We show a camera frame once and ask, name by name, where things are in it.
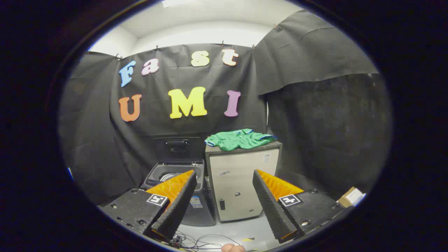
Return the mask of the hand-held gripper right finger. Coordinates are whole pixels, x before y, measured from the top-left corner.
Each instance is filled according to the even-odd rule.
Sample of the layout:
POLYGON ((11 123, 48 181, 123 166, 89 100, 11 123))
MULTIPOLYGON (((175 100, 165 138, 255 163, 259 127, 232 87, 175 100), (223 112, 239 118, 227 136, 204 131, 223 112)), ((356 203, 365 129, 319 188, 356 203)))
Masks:
POLYGON ((318 231, 353 209, 318 189, 303 190, 259 169, 253 172, 253 188, 279 243, 318 231))

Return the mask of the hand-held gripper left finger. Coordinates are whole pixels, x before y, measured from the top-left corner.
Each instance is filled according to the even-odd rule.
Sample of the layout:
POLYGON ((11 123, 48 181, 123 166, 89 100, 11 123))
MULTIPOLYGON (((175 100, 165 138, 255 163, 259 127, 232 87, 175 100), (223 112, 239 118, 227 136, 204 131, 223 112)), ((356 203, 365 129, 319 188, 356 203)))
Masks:
POLYGON ((189 170, 148 190, 132 188, 100 209, 127 229, 170 242, 196 186, 196 173, 189 170))

